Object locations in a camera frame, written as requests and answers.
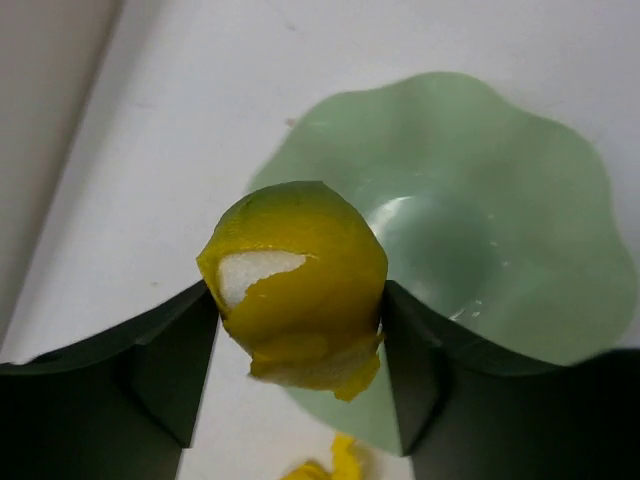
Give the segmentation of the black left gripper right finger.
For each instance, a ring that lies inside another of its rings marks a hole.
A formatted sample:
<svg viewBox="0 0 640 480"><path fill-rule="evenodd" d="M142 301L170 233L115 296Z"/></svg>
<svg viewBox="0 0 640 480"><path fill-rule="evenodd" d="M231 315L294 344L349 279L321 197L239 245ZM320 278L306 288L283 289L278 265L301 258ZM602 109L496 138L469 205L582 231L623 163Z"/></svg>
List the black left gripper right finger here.
<svg viewBox="0 0 640 480"><path fill-rule="evenodd" d="M556 366L439 315L398 283L382 303L402 451L419 479L635 479L639 352Z"/></svg>

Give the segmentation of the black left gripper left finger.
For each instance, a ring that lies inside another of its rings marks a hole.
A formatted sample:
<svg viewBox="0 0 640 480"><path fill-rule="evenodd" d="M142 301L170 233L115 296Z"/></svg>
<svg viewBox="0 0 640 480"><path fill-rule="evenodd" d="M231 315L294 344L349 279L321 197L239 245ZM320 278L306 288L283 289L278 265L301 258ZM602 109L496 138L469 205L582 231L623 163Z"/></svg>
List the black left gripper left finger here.
<svg viewBox="0 0 640 480"><path fill-rule="evenodd" d="M176 478L217 325L198 282L90 338L3 364L2 478Z"/></svg>

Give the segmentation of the yellow fake pear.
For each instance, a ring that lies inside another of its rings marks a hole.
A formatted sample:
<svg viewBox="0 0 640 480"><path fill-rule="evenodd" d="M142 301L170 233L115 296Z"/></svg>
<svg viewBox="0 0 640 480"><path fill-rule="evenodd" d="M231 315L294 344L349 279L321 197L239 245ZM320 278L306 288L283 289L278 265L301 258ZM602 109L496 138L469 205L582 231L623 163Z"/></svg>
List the yellow fake pear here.
<svg viewBox="0 0 640 480"><path fill-rule="evenodd" d="M244 196L196 263L252 378L345 402L370 386L388 260L361 214L324 183Z"/></svg>

